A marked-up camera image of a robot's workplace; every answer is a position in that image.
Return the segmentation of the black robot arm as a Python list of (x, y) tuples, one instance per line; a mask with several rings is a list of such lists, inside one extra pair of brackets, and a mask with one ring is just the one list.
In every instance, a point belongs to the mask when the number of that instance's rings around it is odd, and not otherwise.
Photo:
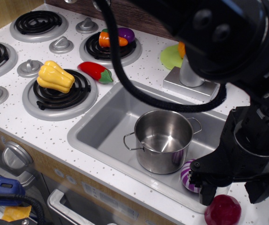
[(207, 104), (180, 105), (138, 90), (121, 65), (118, 31), (105, 0), (95, 2), (109, 30), (111, 60), (124, 88), (156, 108), (182, 113), (204, 112), (226, 98), (226, 83), (242, 89), (250, 105), (229, 113), (217, 149), (191, 164), (190, 181), (209, 205), (218, 187), (243, 182), (251, 203), (269, 197), (269, 1), (136, 0), (168, 32), (184, 42), (189, 64), (200, 77), (220, 84)]

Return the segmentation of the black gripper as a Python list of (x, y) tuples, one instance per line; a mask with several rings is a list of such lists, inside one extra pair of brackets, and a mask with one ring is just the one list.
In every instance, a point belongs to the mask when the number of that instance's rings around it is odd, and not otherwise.
[(250, 203), (269, 197), (269, 108), (251, 104), (231, 110), (215, 151), (191, 164), (189, 180), (209, 206), (217, 187), (245, 182)]

